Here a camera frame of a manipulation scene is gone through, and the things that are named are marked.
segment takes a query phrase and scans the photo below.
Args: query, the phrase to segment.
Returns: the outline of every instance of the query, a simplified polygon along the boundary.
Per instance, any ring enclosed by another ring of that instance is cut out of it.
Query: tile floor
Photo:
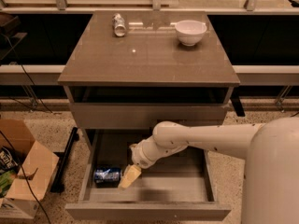
[[[227,114],[224,124],[241,124],[254,122],[268,122],[272,119],[288,117],[299,110],[297,100],[285,100],[285,112],[279,112],[272,100],[242,100],[246,116],[244,118],[237,117],[232,110]],[[75,121],[72,119],[70,112],[65,111],[67,104],[61,106],[53,105],[51,108],[54,114],[45,112],[29,112],[19,104],[11,102],[3,103],[0,106],[1,119],[23,119],[36,140],[50,148],[52,151],[64,151],[69,134],[74,126]],[[223,222],[200,222],[200,221],[77,221],[74,220],[64,210],[67,203],[76,203],[79,191],[81,189],[82,178],[85,172],[85,166],[89,156],[89,150],[84,142],[82,135],[79,135],[77,141],[71,151],[71,155],[67,164],[64,176],[65,191],[61,194],[47,192],[43,206],[47,210],[51,223],[82,223],[82,224],[123,224],[123,223],[141,223],[141,224],[239,224],[241,216],[241,197],[242,197],[242,179],[244,161],[231,158],[218,153],[209,153],[211,167],[213,172],[214,183],[216,185],[217,197],[221,203],[227,203],[232,206],[231,213]],[[33,220],[19,219],[0,219],[2,224],[7,223],[47,223],[45,215],[39,208],[36,218]]]

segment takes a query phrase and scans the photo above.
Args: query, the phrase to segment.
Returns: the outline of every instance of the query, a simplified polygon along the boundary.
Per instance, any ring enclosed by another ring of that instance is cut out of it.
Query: cabinet
[[[116,12],[125,19],[125,37],[113,34]],[[206,23],[200,43],[178,42],[174,25],[182,20]],[[122,193],[93,183],[97,165],[125,167],[128,146],[150,136],[159,121],[222,124],[239,80],[206,13],[96,11],[59,83],[91,150],[79,202],[66,207],[74,218],[215,220],[228,214],[229,206],[214,196],[200,149],[159,162]]]

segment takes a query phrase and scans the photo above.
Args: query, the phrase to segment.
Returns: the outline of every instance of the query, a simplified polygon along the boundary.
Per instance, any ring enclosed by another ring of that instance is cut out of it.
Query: cardboard box
[[[26,175],[34,174],[29,183],[33,193],[41,201],[59,158],[34,139],[22,120],[0,119],[0,131],[14,146],[20,159],[24,160],[22,166]],[[2,146],[11,149],[0,134],[0,147]],[[13,181],[6,197],[0,199],[0,218],[35,217],[38,202],[30,192],[26,180],[21,179],[22,177],[23,173],[20,169],[18,178]]]

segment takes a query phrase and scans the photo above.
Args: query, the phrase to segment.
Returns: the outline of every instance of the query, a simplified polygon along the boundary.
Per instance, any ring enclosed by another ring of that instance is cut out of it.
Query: white bowl
[[[185,46],[194,46],[206,32],[206,24],[200,21],[179,21],[175,28],[178,40]]]

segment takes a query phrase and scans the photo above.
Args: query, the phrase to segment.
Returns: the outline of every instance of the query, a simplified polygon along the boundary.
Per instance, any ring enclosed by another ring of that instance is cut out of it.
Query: small can
[[[113,15],[112,23],[114,28],[114,34],[116,36],[124,36],[126,28],[124,24],[124,18],[121,16],[120,13],[116,13]]]
[[[96,168],[93,179],[96,184],[120,182],[121,168]]]

